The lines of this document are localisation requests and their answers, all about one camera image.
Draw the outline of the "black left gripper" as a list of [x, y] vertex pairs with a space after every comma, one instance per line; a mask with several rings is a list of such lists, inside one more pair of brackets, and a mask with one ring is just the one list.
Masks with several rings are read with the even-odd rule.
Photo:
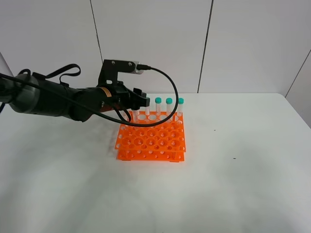
[[127, 109], [139, 110], [141, 107], [150, 106], [150, 98], [146, 93], [138, 88], [127, 89], [123, 82], [79, 89], [73, 95], [73, 100], [100, 113], [115, 111], [123, 121], [122, 111], [126, 112], [130, 121], [131, 116]]

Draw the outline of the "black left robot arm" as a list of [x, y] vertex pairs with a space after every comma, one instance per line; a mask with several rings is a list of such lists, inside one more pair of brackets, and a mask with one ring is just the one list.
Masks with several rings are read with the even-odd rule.
[[72, 88], [68, 83], [50, 81], [55, 76], [80, 75], [69, 73], [77, 64], [66, 65], [48, 75], [24, 69], [14, 80], [0, 79], [0, 101], [18, 113], [66, 117], [85, 122], [96, 112], [139, 110], [148, 107], [150, 99], [138, 88], [128, 89], [118, 81], [118, 73], [141, 74], [137, 62], [104, 60], [96, 87]]

